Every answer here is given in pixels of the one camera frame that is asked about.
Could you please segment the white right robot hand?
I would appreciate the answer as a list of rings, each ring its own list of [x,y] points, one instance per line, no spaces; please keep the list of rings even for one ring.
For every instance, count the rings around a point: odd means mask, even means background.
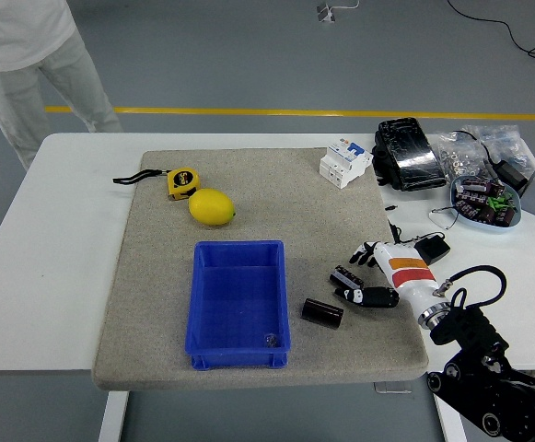
[[[449,311],[439,284],[418,250],[388,242],[365,242],[350,259],[351,263],[376,265],[388,280],[387,286],[366,287],[351,273],[334,273],[340,286],[335,294],[363,308],[394,308],[401,300],[411,304],[420,322]]]

